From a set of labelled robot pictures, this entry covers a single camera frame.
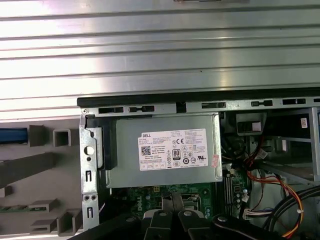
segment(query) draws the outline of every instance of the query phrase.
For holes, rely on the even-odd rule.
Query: orange wire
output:
[[[249,171],[247,171],[247,175],[251,180],[253,180],[255,182],[263,183],[263,184],[274,184],[274,183],[277,183],[277,184],[280,184],[284,189],[286,189],[293,196],[293,198],[295,198],[295,200],[298,202],[299,209],[301,211],[301,213],[300,213],[301,214],[300,223],[302,222],[303,217],[304,217],[303,205],[302,205],[301,199],[299,198],[297,193],[292,189],[292,187],[290,187],[288,184],[282,182],[281,180],[279,180],[275,176],[268,176],[268,177],[260,177],[260,178],[258,178],[256,176],[252,175],[251,172],[249,172]],[[299,227],[299,223],[297,223],[292,230],[290,230],[290,231],[286,232],[285,234],[283,234],[282,237],[291,238],[292,235],[294,234],[294,232],[298,229],[298,227]]]

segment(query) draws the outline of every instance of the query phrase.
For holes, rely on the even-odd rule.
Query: electronic component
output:
[[[219,128],[212,113],[118,120],[117,166],[108,171],[107,187],[220,182]]]
[[[211,219],[213,199],[210,189],[211,183],[132,187],[128,190],[128,200],[134,202],[131,212],[143,218],[145,211],[162,208],[162,193],[179,192],[186,210],[201,211]]]

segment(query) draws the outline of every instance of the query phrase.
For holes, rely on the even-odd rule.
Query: white sticker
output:
[[[307,129],[308,128],[308,122],[307,122],[307,118],[306,117],[301,118],[301,127],[303,129]]]
[[[265,159],[267,156],[268,156],[268,153],[262,148],[260,148],[255,159]]]
[[[141,171],[208,166],[206,129],[143,132],[138,147]]]
[[[248,195],[248,193],[243,194],[243,196],[242,196],[242,202],[247,203],[248,200],[249,200],[249,195]]]

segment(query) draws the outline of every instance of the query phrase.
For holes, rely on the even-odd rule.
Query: yellow wire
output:
[[[262,180],[262,181],[260,181],[260,182],[279,182],[279,180],[277,179],[277,180]],[[290,192],[291,192],[291,194],[292,195],[294,195],[295,196],[295,198],[297,199],[297,202],[298,202],[298,206],[299,206],[299,209],[300,209],[300,211],[301,211],[301,218],[300,218],[300,224],[302,223],[302,221],[303,221],[303,218],[304,218],[304,209],[303,209],[303,204],[302,204],[302,201],[301,201],[301,199],[300,199],[300,197],[298,196],[298,194],[293,190],[293,188],[291,187],[291,186],[289,186],[288,184],[286,184],[286,183],[284,183],[284,182],[281,182],[284,186],[286,186],[287,187],[287,189],[289,189],[290,190]],[[290,231],[288,231],[288,232],[286,232],[285,234],[283,234],[282,235],[282,237],[287,237],[287,236],[289,236],[290,234],[292,234],[292,233],[294,233],[297,229],[298,229],[298,227],[299,227],[299,224],[296,224],[296,226],[292,229],[292,230],[290,230]]]
[[[292,189],[292,187],[290,187],[288,184],[283,183],[288,189],[291,190],[291,193],[296,197],[297,201],[298,201],[298,205],[299,205],[299,209],[301,210],[301,218],[300,218],[300,223],[302,223],[302,220],[304,218],[304,209],[303,209],[303,205],[301,202],[301,199],[299,198],[299,196],[297,195],[297,193]],[[282,237],[287,237],[289,235],[291,235],[292,233],[294,233],[299,227],[299,224],[297,224],[292,230],[288,231],[287,233],[283,234]]]

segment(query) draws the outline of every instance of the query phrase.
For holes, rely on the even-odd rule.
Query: barcode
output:
[[[303,129],[307,129],[308,128],[308,122],[307,122],[307,118],[301,118],[301,128]]]
[[[141,154],[142,154],[142,156],[151,155],[150,146],[142,146],[141,147]]]

